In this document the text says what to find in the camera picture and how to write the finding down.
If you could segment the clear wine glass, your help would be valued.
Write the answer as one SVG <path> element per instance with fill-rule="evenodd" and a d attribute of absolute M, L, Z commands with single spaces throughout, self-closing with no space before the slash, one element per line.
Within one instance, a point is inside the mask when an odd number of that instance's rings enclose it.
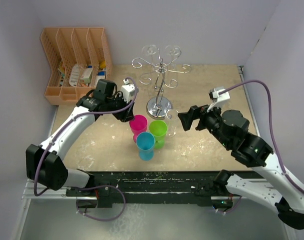
<path fill-rule="evenodd" d="M 166 55 L 170 56 L 169 69 L 176 71 L 176 64 L 174 61 L 182 54 L 182 51 L 178 45 L 168 45 L 165 47 Z"/>
<path fill-rule="evenodd" d="M 154 45 L 154 44 L 150 44 L 150 45 L 145 45 L 143 48 L 142 48 L 142 53 L 146 56 L 146 60 L 147 60 L 147 64 L 151 67 L 151 69 L 156 72 L 157 71 L 157 68 L 155 67 L 156 66 L 156 57 L 157 57 L 157 54 L 159 53 L 159 48 Z"/>

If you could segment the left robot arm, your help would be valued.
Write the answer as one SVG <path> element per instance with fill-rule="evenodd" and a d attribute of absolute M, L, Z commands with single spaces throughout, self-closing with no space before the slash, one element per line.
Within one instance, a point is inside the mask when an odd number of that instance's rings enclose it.
<path fill-rule="evenodd" d="M 64 158 L 80 135 L 100 116 L 113 115 L 121 122 L 134 119 L 133 107 L 139 90 L 136 82 L 127 77 L 120 89 L 113 81 L 100 79 L 95 89 L 91 89 L 76 103 L 70 116 L 46 140 L 39 145 L 31 144 L 26 149 L 26 174 L 34 182 L 35 196 L 37 185 L 47 190 L 59 190 L 62 187 L 77 189 L 83 196 L 93 194 L 94 176 L 79 169 L 69 169 Z"/>

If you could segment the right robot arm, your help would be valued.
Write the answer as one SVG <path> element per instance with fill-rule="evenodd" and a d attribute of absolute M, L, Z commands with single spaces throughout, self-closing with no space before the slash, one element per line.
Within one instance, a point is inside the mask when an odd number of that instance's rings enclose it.
<path fill-rule="evenodd" d="M 290 185 L 272 147 L 248 131 L 250 122 L 240 111 L 208 108 L 208 105 L 194 105 L 187 112 L 179 113 L 183 129 L 188 131 L 192 122 L 199 120 L 197 131 L 208 130 L 236 161 L 251 168 L 272 186 L 260 186 L 221 170 L 215 178 L 215 192 L 220 196 L 231 193 L 246 197 L 271 209 L 288 226 L 304 230 L 304 195 Z"/>

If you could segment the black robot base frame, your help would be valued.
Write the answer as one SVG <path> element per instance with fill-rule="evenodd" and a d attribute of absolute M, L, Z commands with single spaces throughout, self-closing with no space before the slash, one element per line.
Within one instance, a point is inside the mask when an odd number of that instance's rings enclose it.
<path fill-rule="evenodd" d="M 99 190 L 80 191 L 69 187 L 67 196 L 76 197 L 82 207 L 113 204 L 193 204 L 209 207 L 231 206 L 230 193 L 214 183 L 218 171 L 92 171 L 90 187 Z"/>

